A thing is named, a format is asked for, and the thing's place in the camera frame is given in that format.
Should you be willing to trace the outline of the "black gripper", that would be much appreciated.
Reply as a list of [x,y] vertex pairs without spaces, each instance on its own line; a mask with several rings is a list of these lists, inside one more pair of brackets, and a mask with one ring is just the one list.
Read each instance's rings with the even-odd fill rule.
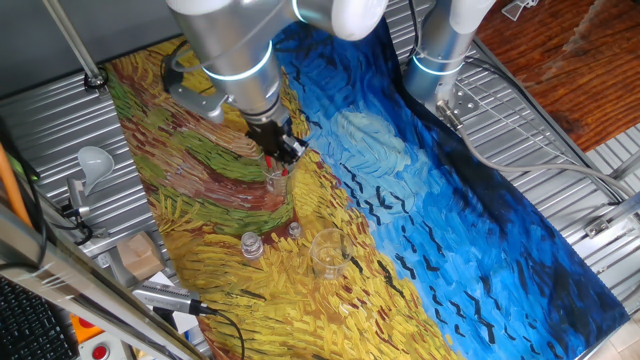
[[267,121],[261,124],[248,123],[247,136],[263,150],[259,163],[263,168],[276,168],[277,160],[266,153],[278,153],[278,160],[284,164],[295,164],[308,148],[308,143],[292,136],[291,120],[283,124]]

